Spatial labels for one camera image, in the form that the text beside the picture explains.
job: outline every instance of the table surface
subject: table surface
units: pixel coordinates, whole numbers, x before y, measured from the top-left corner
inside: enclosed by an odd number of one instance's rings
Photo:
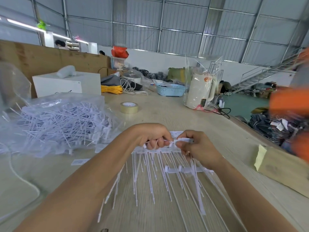
[[[280,213],[299,231],[309,231],[309,199],[255,170],[253,164],[258,145],[265,144],[261,140],[221,115],[193,111],[185,107],[183,98],[163,97],[156,92],[150,92],[149,96],[107,93],[103,95],[111,110],[123,119],[125,128],[137,123],[158,122],[164,124],[170,131],[193,129],[205,132],[218,151]],[[132,115],[120,113],[120,103],[126,101],[137,103],[139,112]],[[40,188],[41,197],[25,210],[0,223],[0,231],[12,231],[16,228],[47,194],[72,174],[79,167],[70,165],[74,159],[91,158],[94,155],[93,150],[75,150],[73,156],[48,155],[44,158],[25,155],[13,156],[12,164],[15,170]],[[36,192],[31,187],[14,176],[9,168],[8,160],[8,155],[0,156],[0,217],[26,204],[36,196]],[[101,222],[97,223],[97,218],[94,218],[89,231],[99,232],[104,228],[110,231],[185,231],[175,198],[172,196],[172,202],[169,200],[160,171],[157,172],[158,179],[153,180],[155,204],[153,204],[150,195],[147,173],[145,171],[139,172],[137,181],[139,205],[136,207],[132,184],[132,160],[129,159],[127,163],[128,173],[124,172],[121,175],[115,209],[112,210],[113,199],[110,199],[103,207]],[[169,176],[188,230],[206,231],[191,197],[189,196],[189,200],[185,197],[175,174],[169,174]],[[208,230],[228,231],[227,226],[229,231],[243,231],[232,210],[205,175],[199,173],[199,179],[213,202],[204,192],[203,203],[206,216],[203,218]],[[188,188],[192,190],[193,197],[196,197],[193,192],[192,177],[187,176],[186,181],[189,185]]]

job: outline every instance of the light blue basket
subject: light blue basket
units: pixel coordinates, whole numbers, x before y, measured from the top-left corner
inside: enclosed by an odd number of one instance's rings
[[[171,84],[172,87],[162,87],[159,84],[156,84],[156,86],[157,86],[157,93],[162,96],[181,97],[183,96],[184,91],[186,90],[186,87],[183,85]]]

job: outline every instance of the person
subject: person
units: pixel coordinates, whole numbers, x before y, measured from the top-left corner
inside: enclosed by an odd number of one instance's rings
[[[220,83],[222,84],[220,93],[231,92],[232,86],[229,82],[222,80]]]
[[[214,170],[248,232],[296,231],[217,151],[205,133],[186,130],[181,137],[194,139],[193,144],[179,141],[176,146],[187,159],[193,157],[204,167]],[[129,127],[48,195],[15,232],[87,231],[134,148],[148,140],[148,149],[168,146],[169,141],[173,141],[171,133],[162,124]]]
[[[61,40],[55,40],[55,45],[59,48],[59,49],[69,49],[68,47],[66,47],[66,44],[64,41]]]

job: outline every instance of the person's left hand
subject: person's left hand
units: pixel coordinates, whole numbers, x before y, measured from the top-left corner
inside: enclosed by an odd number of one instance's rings
[[[134,128],[139,134],[139,146],[144,145],[149,140],[146,144],[148,150],[168,146],[170,144],[169,141],[174,141],[168,129],[159,123],[137,124],[133,125],[132,128]]]

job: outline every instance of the yellow rope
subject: yellow rope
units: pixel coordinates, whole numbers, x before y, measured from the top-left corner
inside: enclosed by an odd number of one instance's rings
[[[121,94],[122,87],[121,85],[118,85],[118,86],[101,85],[101,93],[104,93],[104,92],[109,92],[113,94]]]

